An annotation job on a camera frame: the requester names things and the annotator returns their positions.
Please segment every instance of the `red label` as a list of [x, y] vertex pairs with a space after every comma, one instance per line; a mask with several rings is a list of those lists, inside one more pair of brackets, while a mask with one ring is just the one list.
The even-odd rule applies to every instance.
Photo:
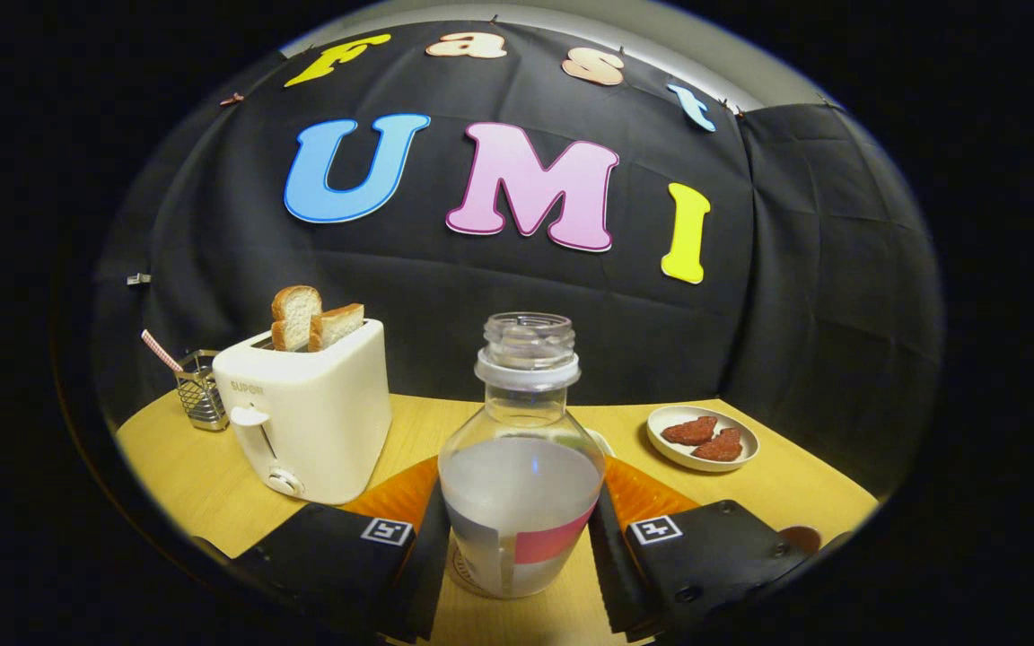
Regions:
[[517, 545], [514, 547], [514, 563], [541, 563], [553, 557], [561, 555], [582, 531], [583, 525], [587, 522], [596, 500], [589, 504], [588, 510], [577, 519], [560, 527], [553, 527], [551, 530], [521, 531], [517, 532]]

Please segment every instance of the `wooden table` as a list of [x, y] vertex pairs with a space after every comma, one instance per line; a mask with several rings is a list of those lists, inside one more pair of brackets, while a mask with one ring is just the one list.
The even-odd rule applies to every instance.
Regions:
[[[697, 502], [734, 499], [772, 528], [812, 525], [827, 543], [857, 527], [877, 506], [864, 488], [723, 400], [676, 404], [707, 405], [743, 422], [758, 434], [760, 454], [728, 473], [695, 471], [669, 462], [645, 437], [649, 412], [665, 404], [574, 405], [570, 411], [606, 437], [616, 457], [630, 465]], [[406, 396], [391, 396], [391, 405], [393, 425], [369, 486], [438, 453], [481, 406]], [[233, 430], [190, 426], [173, 391], [126, 421], [116, 437], [132, 472], [180, 530], [204, 536], [230, 557], [253, 547], [305, 504], [262, 483]], [[456, 575], [447, 570], [431, 643], [626, 643], [624, 635], [609, 630], [587, 533], [553, 585], [534, 596], [489, 601], [467, 592], [451, 576]]]

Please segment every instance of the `pink letter m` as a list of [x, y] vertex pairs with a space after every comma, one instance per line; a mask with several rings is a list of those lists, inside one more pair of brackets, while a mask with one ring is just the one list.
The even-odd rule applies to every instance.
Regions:
[[505, 187], [521, 236], [533, 236], [561, 197], [561, 217], [549, 225], [551, 241], [586, 252], [612, 246], [604, 226], [604, 205], [609, 174], [620, 160], [616, 153], [590, 142], [574, 142], [545, 168], [520, 127], [475, 123], [465, 133], [477, 142], [477, 154], [465, 198], [446, 216], [450, 228], [473, 236], [499, 233], [506, 221], [497, 213], [497, 191]]

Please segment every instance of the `plate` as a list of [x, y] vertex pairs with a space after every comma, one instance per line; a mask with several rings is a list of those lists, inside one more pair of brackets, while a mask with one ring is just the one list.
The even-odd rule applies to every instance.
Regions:
[[596, 432], [595, 430], [588, 428], [587, 426], [585, 426], [585, 430], [592, 438], [592, 441], [596, 441], [596, 444], [601, 447], [601, 451], [604, 451], [604, 454], [612, 455], [612, 457], [614, 458], [616, 457], [616, 454], [612, 452], [612, 447], [609, 445], [609, 441], [606, 438], [604, 438], [604, 436], [601, 433]]
[[[668, 429], [669, 426], [683, 425], [685, 422], [692, 422], [697, 418], [705, 417], [705, 414], [718, 419], [718, 428], [716, 428], [718, 433], [722, 429], [739, 429], [739, 447], [741, 447], [739, 458], [732, 462], [694, 458], [692, 454], [693, 451], [697, 450], [695, 445], [672, 444], [661, 437], [661, 432]], [[702, 408], [700, 405], [666, 405], [664, 408], [657, 408], [649, 414], [648, 427], [649, 441], [665, 458], [672, 459], [678, 465], [699, 471], [722, 472], [739, 469], [750, 459], [755, 458], [760, 451], [760, 440], [756, 438], [755, 433], [752, 433], [752, 429], [734, 418], [730, 418], [729, 414], [711, 408]]]

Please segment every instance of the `brand logo on toaster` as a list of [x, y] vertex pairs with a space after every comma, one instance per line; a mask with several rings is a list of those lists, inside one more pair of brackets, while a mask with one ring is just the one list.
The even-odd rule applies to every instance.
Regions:
[[243, 384], [239, 383], [239, 381], [230, 381], [230, 388], [233, 388], [238, 392], [247, 392], [250, 394], [263, 394], [265, 392], [263, 391], [262, 386]]

